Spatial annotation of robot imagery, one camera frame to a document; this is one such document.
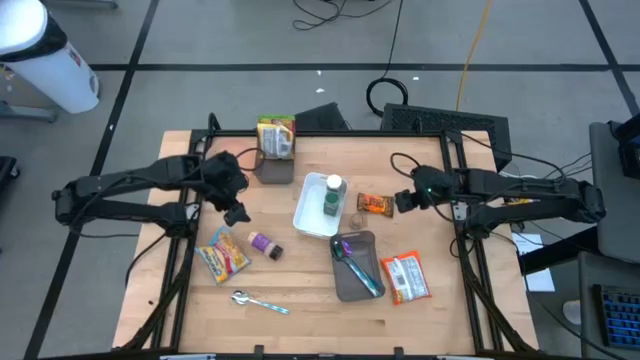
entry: white paper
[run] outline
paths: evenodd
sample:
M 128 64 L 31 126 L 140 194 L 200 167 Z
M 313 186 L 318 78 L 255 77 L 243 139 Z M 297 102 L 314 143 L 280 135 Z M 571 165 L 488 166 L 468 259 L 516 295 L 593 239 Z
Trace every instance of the white paper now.
M 540 249 L 542 245 L 542 238 L 538 234 L 513 234 L 513 240 L 518 247 L 518 254 L 524 255 L 528 252 Z M 529 283 L 529 291 L 532 292 L 555 292 L 556 288 L 553 285 L 553 279 L 551 278 L 551 271 L 544 269 L 533 274 L 527 275 L 527 282 Z

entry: metal spoon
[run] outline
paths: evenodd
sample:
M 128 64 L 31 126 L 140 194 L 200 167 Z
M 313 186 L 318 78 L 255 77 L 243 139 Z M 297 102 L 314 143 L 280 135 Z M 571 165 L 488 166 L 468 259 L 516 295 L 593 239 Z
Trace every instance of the metal spoon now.
M 360 265 L 351 258 L 351 248 L 349 247 L 349 243 L 343 240 L 332 240 L 331 241 L 331 254 L 333 257 L 338 260 L 346 263 L 351 271 L 360 279 L 360 282 L 364 285 L 364 287 L 369 290 L 371 295 L 375 297 L 382 296 L 382 291 L 380 290 L 380 285 L 367 274 L 366 271 L 362 270 Z
M 267 304 L 267 303 L 262 302 L 262 301 L 254 300 L 254 299 L 249 297 L 249 294 L 246 291 L 242 291 L 242 290 L 234 291 L 233 295 L 231 295 L 231 299 L 236 304 L 246 305 L 247 302 L 251 302 L 251 303 L 254 303 L 254 304 L 257 304 L 257 305 L 264 306 L 267 309 L 271 309 L 271 310 L 277 311 L 277 312 L 279 312 L 281 314 L 289 315 L 289 310 L 287 310 L 285 308 L 281 308 L 279 306 Z

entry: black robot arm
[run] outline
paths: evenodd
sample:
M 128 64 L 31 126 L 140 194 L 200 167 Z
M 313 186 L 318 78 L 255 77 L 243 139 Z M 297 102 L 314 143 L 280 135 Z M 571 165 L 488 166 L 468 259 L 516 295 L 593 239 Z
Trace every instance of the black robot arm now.
M 104 200 L 109 196 L 158 188 L 188 188 L 201 194 L 217 211 L 226 211 L 224 220 L 232 226 L 249 222 L 244 205 L 236 199 L 248 186 L 236 157 L 226 151 L 201 160 L 195 155 L 159 159 L 148 167 L 101 176 L 84 176 L 54 191 L 56 220 L 78 226 L 94 219 L 153 222 L 173 237 L 188 236 L 190 220 L 197 205 L 166 203 L 161 206 Z
M 468 206 L 456 211 L 454 221 L 460 223 L 463 232 L 476 238 L 488 237 L 503 223 L 555 217 L 595 223 L 606 214 L 602 193 L 586 181 L 508 178 L 481 169 L 455 169 L 448 175 L 425 165 L 414 168 L 410 175 L 415 192 L 404 190 L 395 195 L 401 213 L 416 207 L 427 209 L 447 202 L 464 202 Z M 498 197 L 534 201 L 502 207 L 486 204 Z

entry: snack bag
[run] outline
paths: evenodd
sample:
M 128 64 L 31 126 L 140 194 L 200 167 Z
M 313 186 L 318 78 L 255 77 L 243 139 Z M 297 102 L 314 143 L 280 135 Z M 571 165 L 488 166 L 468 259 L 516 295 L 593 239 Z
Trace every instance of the snack bag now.
M 266 159 L 293 159 L 295 116 L 261 115 L 257 129 L 258 143 Z
M 393 197 L 358 193 L 358 211 L 393 217 Z
M 209 266 L 218 285 L 251 264 L 251 260 L 233 243 L 231 230 L 226 226 L 216 232 L 209 246 L 196 247 L 196 252 Z
M 381 259 L 380 262 L 391 281 L 394 305 L 421 297 L 431 297 L 431 292 L 422 273 L 420 254 L 417 251 Z

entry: floor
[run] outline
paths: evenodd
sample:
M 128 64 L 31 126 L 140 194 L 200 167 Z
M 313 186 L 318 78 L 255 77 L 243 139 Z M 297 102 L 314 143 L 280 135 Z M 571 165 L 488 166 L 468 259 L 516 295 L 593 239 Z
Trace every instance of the floor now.
M 297 113 L 335 101 L 353 128 L 378 128 L 364 92 L 388 58 L 399 1 L 365 18 L 340 18 L 306 32 L 294 30 L 291 21 L 311 19 L 283 0 L 121 0 L 117 10 L 60 0 L 48 4 L 97 70 L 101 101 L 84 114 L 62 113 L 54 124 L 0 121 L 0 154 L 17 157 L 23 171 L 0 203 L 3 359 L 25 356 L 67 243 L 68 231 L 53 218 L 52 190 L 89 173 L 148 164 L 157 157 L 164 131 L 203 128 L 211 111 L 225 129 L 249 129 L 258 114 Z M 364 13 L 374 5 L 352 0 L 345 12 Z M 410 65 L 389 76 L 407 85 L 410 104 L 455 108 L 461 64 L 483 6 L 471 0 L 405 0 L 393 63 Z M 583 6 L 595 14 L 591 23 Z M 495 0 L 473 59 L 488 66 L 472 68 L 461 110 L 508 117 L 516 152 L 571 162 L 588 152 L 589 123 L 624 121 L 637 109 L 632 93 L 640 92 L 640 25 L 634 16 L 639 12 L 634 0 Z M 600 38 L 594 22 L 602 29 Z M 51 105 L 20 79 L 0 81 L 0 98 L 11 104 Z M 385 86 L 373 98 L 380 106 L 401 101 Z M 536 163 L 514 163 L 523 174 L 548 172 Z M 510 165 L 507 171 L 516 169 Z M 146 194 L 129 199 L 144 201 Z M 583 228 L 560 220 L 541 224 L 560 236 Z M 86 232 L 138 228 L 95 222 Z M 545 243 L 557 241 L 542 236 Z M 78 243 L 48 331 L 42 323 L 37 331 L 44 336 L 39 356 L 109 350 L 134 241 Z M 532 296 L 560 313 L 564 301 L 578 296 L 576 264 L 552 273 L 557 291 Z M 579 341 L 535 302 L 531 307 L 542 349 L 578 356 Z M 40 342 L 34 343 L 30 354 L 37 353 Z

